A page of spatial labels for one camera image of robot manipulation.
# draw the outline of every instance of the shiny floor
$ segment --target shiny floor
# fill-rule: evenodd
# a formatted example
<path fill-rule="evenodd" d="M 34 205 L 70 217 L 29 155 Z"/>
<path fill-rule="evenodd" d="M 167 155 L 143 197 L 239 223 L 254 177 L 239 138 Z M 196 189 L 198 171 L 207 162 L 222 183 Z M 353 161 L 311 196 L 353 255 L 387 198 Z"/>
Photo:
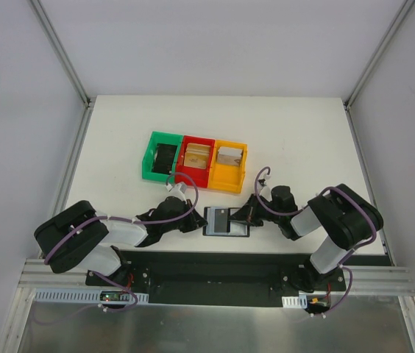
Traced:
<path fill-rule="evenodd" d="M 53 321 L 82 305 L 34 303 Z M 412 352 L 394 297 L 349 297 L 326 319 L 302 310 L 147 305 L 91 308 L 52 326 L 26 324 L 19 352 Z"/>

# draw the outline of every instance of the metal frame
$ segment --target metal frame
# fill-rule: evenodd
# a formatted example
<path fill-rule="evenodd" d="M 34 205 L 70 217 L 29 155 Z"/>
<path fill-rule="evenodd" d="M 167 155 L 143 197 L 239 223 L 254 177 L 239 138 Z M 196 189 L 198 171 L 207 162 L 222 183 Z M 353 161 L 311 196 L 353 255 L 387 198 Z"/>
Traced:
<path fill-rule="evenodd" d="M 91 118 L 91 111 L 94 102 L 91 101 L 85 88 L 82 85 L 68 55 L 52 26 L 52 23 L 43 8 L 40 0 L 27 0 L 29 6 L 39 20 L 44 33 L 46 34 L 50 45 L 54 49 L 63 70 L 71 80 L 75 91 L 79 95 L 85 105 L 85 112 L 79 125 L 77 136 L 74 141 L 73 148 L 68 158 L 67 167 L 59 186 L 57 199 L 52 209 L 52 215 L 59 213 L 64 209 L 65 203 L 70 190 L 71 181 L 74 176 L 75 169 L 82 149 L 85 133 Z M 372 201 L 375 203 L 374 194 L 369 176 L 367 173 L 366 160 L 361 151 L 358 136 L 353 126 L 350 116 L 350 107 L 359 97 L 364 86 L 368 82 L 370 76 L 374 72 L 381 57 L 386 52 L 390 43 L 394 39 L 398 30 L 402 26 L 404 20 L 415 5 L 415 0 L 405 0 L 401 8 L 397 12 L 389 28 L 387 29 L 383 39 L 375 49 L 371 59 L 367 63 L 360 79 L 353 88 L 350 97 L 345 102 L 345 110 L 350 124 L 353 139 L 355 141 L 358 158 L 360 159 L 363 175 L 365 177 L 366 186 Z M 388 247 L 391 260 L 394 259 L 391 249 Z M 352 287 L 352 295 L 359 296 L 399 296 L 405 324 L 408 328 L 408 334 L 411 338 L 411 344 L 415 351 L 415 287 L 411 280 L 409 270 L 407 268 L 395 266 L 350 266 L 354 274 L 354 282 Z M 35 297 L 36 288 L 78 288 L 80 290 L 95 289 L 114 289 L 112 287 L 82 287 L 85 284 L 86 271 L 74 269 L 64 274 L 53 274 L 48 266 L 43 264 L 42 260 L 27 260 L 23 269 L 23 273 L 18 283 L 18 289 L 15 293 L 10 313 L 7 317 L 4 331 L 0 337 L 0 352 L 16 353 L 23 336 L 24 327 L 26 325 L 27 316 L 31 307 L 32 300 Z M 345 280 L 348 281 L 348 275 L 345 274 Z"/>

